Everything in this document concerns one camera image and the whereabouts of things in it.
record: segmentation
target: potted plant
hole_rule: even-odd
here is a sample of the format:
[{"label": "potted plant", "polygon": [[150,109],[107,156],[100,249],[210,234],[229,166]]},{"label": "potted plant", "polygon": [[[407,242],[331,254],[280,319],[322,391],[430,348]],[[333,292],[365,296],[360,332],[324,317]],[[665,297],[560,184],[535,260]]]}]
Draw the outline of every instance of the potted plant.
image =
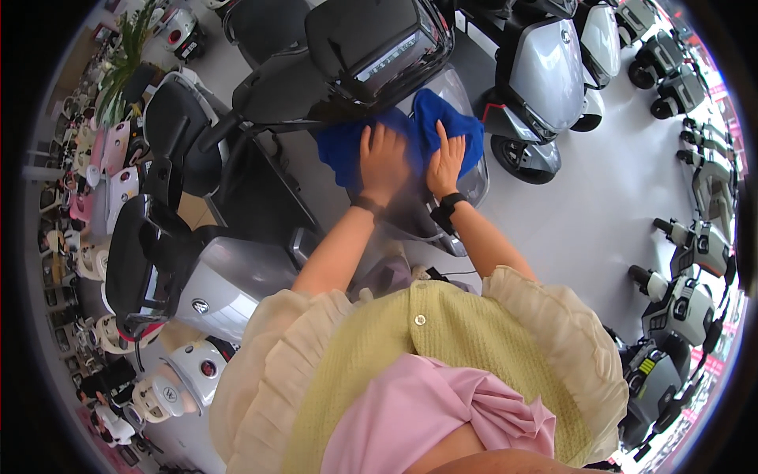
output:
[{"label": "potted plant", "polygon": [[155,10],[155,3],[156,0],[146,0],[143,9],[135,11],[131,18],[124,12],[117,21],[121,30],[121,44],[100,83],[103,97],[98,101],[95,115],[95,121],[100,127],[113,127],[124,119],[127,106],[135,106],[126,103],[122,92],[134,71],[142,64],[143,46],[151,33],[150,17]]}]

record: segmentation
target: cleaning cloth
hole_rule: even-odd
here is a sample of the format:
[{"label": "cleaning cloth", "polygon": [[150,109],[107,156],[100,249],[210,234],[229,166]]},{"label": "cleaning cloth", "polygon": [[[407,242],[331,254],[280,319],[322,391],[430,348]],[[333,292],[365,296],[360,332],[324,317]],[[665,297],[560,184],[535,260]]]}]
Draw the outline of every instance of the cleaning cloth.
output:
[{"label": "cleaning cloth", "polygon": [[363,189],[360,169],[361,132],[366,125],[381,123],[402,134],[406,140],[406,160],[416,177],[421,177],[429,160],[440,148],[435,128],[442,121],[448,138],[466,137],[466,151],[458,178],[468,173],[484,153],[484,126],[476,117],[460,114],[445,99],[429,89],[421,89],[413,99],[413,118],[397,107],[371,118],[333,125],[316,136],[318,157],[334,170],[338,186],[359,192]]}]

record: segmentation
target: cream ruffled sleeve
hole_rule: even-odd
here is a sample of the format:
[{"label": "cream ruffled sleeve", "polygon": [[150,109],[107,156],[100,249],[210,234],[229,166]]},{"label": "cream ruffled sleeve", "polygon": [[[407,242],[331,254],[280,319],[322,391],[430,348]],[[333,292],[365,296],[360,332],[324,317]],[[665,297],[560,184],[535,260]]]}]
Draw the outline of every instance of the cream ruffled sleeve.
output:
[{"label": "cream ruffled sleeve", "polygon": [[250,317],[208,414],[227,474],[279,472],[292,424],[327,342],[353,311],[345,294],[282,290]]},{"label": "cream ruffled sleeve", "polygon": [[594,443],[587,463],[619,449],[618,423],[629,390],[613,340],[597,315],[568,287],[541,285],[500,266],[482,281],[494,298],[531,333],[540,351],[574,397]]}]

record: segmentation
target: black wristband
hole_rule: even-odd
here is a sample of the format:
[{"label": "black wristband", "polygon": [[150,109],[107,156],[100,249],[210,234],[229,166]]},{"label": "black wristband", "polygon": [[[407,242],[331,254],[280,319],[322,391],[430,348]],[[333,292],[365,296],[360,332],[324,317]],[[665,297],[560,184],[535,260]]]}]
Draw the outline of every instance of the black wristband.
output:
[{"label": "black wristband", "polygon": [[439,225],[448,235],[453,235],[456,230],[450,222],[450,216],[456,211],[456,202],[466,201],[466,196],[461,193],[448,194],[440,200],[440,206],[433,209],[429,217]]},{"label": "black wristband", "polygon": [[358,196],[350,203],[351,206],[359,207],[361,209],[365,209],[369,211],[371,214],[374,215],[374,223],[377,223],[377,220],[381,219],[381,216],[384,214],[384,207],[379,206],[373,199],[366,196]]}]

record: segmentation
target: yellow knit top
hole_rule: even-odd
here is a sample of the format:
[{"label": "yellow knit top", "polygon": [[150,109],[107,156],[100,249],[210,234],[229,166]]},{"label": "yellow knit top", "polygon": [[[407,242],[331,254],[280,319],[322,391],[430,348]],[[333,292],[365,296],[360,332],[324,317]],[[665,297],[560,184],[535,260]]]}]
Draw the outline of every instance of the yellow knit top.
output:
[{"label": "yellow knit top", "polygon": [[[401,353],[487,370],[526,403],[540,396],[557,418],[557,460],[606,459],[618,447],[628,389],[597,316],[568,288],[507,267],[483,280],[482,294],[417,281],[355,305],[339,292],[264,300],[211,405],[211,439],[227,474],[320,472],[341,416]],[[275,319],[261,323],[258,311],[288,321],[269,330]]]}]

